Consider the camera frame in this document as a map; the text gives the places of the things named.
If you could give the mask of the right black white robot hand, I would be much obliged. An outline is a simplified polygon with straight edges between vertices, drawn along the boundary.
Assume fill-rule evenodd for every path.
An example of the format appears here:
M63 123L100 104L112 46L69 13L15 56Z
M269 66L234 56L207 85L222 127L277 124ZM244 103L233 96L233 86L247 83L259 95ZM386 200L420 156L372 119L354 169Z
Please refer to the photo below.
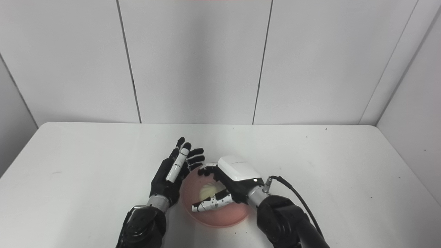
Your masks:
M192 212L214 210L231 203L258 208L269 197L269 193L264 191L265 183L260 174L238 156L228 155L216 163L206 163L197 170L197 174L213 175L214 180L221 182L225 189L193 204Z

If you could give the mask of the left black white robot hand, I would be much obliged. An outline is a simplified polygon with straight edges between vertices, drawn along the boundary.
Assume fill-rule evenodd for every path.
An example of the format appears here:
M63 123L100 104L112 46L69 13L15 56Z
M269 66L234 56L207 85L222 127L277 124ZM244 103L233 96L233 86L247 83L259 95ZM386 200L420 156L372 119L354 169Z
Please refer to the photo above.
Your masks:
M203 148L192 149L184 137L179 138L169 157L161 162L150 184L150 197L165 199L172 207L178 201L184 179L204 161Z

